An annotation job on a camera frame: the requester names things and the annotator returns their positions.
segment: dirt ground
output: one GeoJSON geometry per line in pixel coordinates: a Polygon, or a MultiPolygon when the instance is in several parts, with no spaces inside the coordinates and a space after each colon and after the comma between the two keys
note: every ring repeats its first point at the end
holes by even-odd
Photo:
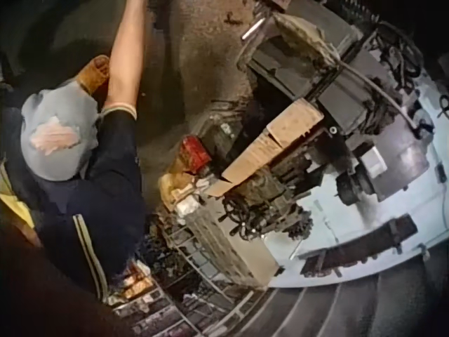
{"type": "MultiPolygon", "coordinates": [[[[165,0],[147,28],[145,71],[138,102],[138,151],[149,206],[157,179],[177,143],[211,100],[248,95],[236,68],[241,34],[253,21],[253,0],[165,0]],[[240,21],[226,23],[227,14],[240,21]]],[[[11,64],[22,100],[73,77],[110,52],[124,0],[15,0],[2,3],[0,51],[11,64]]]]}

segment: man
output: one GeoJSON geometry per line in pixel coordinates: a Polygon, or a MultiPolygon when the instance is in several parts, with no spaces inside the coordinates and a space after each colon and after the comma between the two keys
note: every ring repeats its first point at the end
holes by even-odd
{"type": "Polygon", "coordinates": [[[126,1],[110,61],[97,57],[74,80],[27,99],[22,156],[6,151],[0,170],[0,199],[34,227],[53,264],[100,300],[145,224],[134,129],[146,5],[126,1]],[[91,94],[108,77],[98,114],[91,94]]]}

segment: red object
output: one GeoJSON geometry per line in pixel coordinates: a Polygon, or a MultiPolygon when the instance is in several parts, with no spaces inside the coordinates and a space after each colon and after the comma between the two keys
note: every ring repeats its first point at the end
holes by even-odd
{"type": "Polygon", "coordinates": [[[212,159],[196,136],[185,136],[181,143],[180,158],[193,174],[197,174],[212,159]]]}

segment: yellow strap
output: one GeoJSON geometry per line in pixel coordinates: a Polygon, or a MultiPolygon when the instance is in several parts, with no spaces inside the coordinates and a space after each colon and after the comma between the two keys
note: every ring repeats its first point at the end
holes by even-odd
{"type": "Polygon", "coordinates": [[[83,247],[84,255],[86,256],[89,268],[91,269],[91,274],[93,281],[95,282],[95,288],[97,290],[98,298],[101,301],[105,301],[108,294],[107,280],[101,263],[93,250],[91,236],[89,235],[88,228],[81,214],[74,216],[73,219],[75,222],[76,231],[78,233],[78,238],[83,247]]]}
{"type": "Polygon", "coordinates": [[[1,163],[0,165],[0,199],[19,218],[24,220],[31,228],[34,228],[34,222],[28,206],[16,197],[11,187],[11,182],[5,169],[5,163],[1,163]]]}

